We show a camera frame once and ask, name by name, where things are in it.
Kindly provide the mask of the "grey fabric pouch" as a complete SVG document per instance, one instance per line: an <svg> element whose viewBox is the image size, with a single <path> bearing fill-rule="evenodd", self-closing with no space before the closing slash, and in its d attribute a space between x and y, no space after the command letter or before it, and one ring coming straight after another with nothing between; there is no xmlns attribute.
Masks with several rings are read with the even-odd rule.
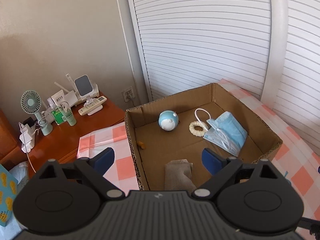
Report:
<svg viewBox="0 0 320 240"><path fill-rule="evenodd" d="M192 182L193 163L187 159L173 160L164 167L165 191L187 191L191 194L196 190Z"/></svg>

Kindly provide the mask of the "wooden side cabinet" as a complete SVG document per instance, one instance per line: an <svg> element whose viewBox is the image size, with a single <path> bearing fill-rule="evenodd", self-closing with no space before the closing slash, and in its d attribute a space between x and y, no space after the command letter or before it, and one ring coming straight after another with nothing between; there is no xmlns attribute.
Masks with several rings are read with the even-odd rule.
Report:
<svg viewBox="0 0 320 240"><path fill-rule="evenodd" d="M78 152L80 137L124 121L124 111L110 99L103 103L102 110L93 115L81 116L78 110L82 107L83 104L79 104L72 108L76 125L70 126L67 122L59 126L53 124L49 135L40 133L36 136L35 146L30 153L23 153L20 145L17 145L7 155L1 154L1 164L9 170L25 160L30 160L33 167L29 168L29 176L32 177L34 171L39 170L48 159L56 159L60 163L73 162Z"/></svg>

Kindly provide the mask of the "brown cardboard box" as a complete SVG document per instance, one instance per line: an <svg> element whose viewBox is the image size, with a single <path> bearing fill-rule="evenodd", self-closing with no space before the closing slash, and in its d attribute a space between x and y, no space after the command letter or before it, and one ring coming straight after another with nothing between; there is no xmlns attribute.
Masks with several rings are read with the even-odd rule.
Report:
<svg viewBox="0 0 320 240"><path fill-rule="evenodd" d="M272 160L283 141L253 112L254 106L260 107L261 102L246 90L221 80L126 111L126 133L139 188L163 190L165 165L179 159L193 163L192 182L200 186L210 178L201 161L203 149L210 148L222 157L230 156L225 150L190 133L189 125L196 119L197 108L207 110L212 118L225 111L233 114L248 133L239 154L244 163ZM167 110L178 114L178 126L172 131L164 131L158 124L159 115Z"/></svg>

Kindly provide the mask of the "green tube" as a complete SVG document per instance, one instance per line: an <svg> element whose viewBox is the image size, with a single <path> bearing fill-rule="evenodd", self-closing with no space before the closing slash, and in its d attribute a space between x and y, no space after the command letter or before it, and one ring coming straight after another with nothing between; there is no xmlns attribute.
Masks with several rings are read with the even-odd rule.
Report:
<svg viewBox="0 0 320 240"><path fill-rule="evenodd" d="M75 119L73 112L70 108L63 108L62 113L70 126L74 126L76 124L76 119Z"/></svg>

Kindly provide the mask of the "green small box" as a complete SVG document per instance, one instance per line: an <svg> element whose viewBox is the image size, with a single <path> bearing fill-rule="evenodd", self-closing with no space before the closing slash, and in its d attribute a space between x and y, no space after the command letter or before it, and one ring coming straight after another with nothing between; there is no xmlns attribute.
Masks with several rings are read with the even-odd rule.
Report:
<svg viewBox="0 0 320 240"><path fill-rule="evenodd" d="M62 112L60 111L59 107L56 107L55 109L53 109L51 111L51 114L52 114L55 122L57 123L57 125L61 125L66 121L66 119L63 116Z"/></svg>

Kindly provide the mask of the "white remote control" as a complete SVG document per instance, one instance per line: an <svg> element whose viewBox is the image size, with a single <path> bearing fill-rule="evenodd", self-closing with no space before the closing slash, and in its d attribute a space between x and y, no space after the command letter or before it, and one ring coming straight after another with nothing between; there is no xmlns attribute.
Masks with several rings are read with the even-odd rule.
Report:
<svg viewBox="0 0 320 240"><path fill-rule="evenodd" d="M98 111L103 109L103 103L105 103L106 101L107 98L105 96L93 98L86 102L84 106L78 110L78 112L81 116L93 115L94 113L97 113Z"/></svg>

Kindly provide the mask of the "blue white round toy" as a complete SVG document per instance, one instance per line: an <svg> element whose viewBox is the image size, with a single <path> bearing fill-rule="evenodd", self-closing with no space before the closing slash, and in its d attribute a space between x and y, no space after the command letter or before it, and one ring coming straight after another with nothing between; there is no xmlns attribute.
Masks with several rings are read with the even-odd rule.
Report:
<svg viewBox="0 0 320 240"><path fill-rule="evenodd" d="M178 114L174 111L163 111L159 115L158 124L164 131L172 131L178 126Z"/></svg>

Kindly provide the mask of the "pink checked tablecloth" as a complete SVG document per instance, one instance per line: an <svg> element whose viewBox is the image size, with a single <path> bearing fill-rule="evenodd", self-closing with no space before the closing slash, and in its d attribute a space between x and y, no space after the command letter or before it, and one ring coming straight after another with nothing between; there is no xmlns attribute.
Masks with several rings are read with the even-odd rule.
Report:
<svg viewBox="0 0 320 240"><path fill-rule="evenodd" d="M248 136L239 158L245 163L268 159L284 175L304 202L304 215L319 219L319 156L285 121L235 84L221 80L167 96L126 112L122 124L80 138L78 158L92 158L107 147L116 162L105 178L128 192L162 190L165 165L185 159L192 163L192 181L200 186L210 178L202 151L228 153L192 135L191 122L231 112Z"/></svg>

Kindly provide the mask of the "white phone stand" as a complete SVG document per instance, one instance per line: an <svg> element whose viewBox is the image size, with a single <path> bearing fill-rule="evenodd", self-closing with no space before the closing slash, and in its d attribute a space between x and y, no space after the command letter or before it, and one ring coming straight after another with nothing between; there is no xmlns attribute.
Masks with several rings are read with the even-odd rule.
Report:
<svg viewBox="0 0 320 240"><path fill-rule="evenodd" d="M92 82L87 75L75 79L74 84L79 94L79 103L85 102L88 98L96 98L99 96L98 85Z"/></svg>

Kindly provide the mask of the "mint handheld fan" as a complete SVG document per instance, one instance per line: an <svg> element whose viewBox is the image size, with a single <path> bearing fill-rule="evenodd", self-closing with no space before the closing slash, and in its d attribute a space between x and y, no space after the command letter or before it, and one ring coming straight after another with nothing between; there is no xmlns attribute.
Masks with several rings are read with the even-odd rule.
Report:
<svg viewBox="0 0 320 240"><path fill-rule="evenodd" d="M35 115L35 117L37 118L37 123L42 131L42 134L44 136L49 135L52 132L53 127L40 111L42 106L42 100L38 92L34 90L25 91L21 97L20 103L25 113Z"/></svg>

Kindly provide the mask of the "white louvred door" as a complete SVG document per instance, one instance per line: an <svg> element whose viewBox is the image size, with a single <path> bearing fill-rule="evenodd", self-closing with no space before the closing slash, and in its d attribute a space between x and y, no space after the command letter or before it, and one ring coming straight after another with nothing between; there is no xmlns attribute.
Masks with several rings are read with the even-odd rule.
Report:
<svg viewBox="0 0 320 240"><path fill-rule="evenodd" d="M147 98L222 79L319 152L319 0L128 0Z"/></svg>

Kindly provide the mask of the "wall power socket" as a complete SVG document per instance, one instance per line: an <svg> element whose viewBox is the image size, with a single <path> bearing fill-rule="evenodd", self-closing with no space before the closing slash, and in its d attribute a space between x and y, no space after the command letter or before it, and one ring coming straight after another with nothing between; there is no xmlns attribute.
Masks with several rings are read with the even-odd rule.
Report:
<svg viewBox="0 0 320 240"><path fill-rule="evenodd" d="M122 91L124 102L132 101L135 98L134 90L132 87L125 89Z"/></svg>

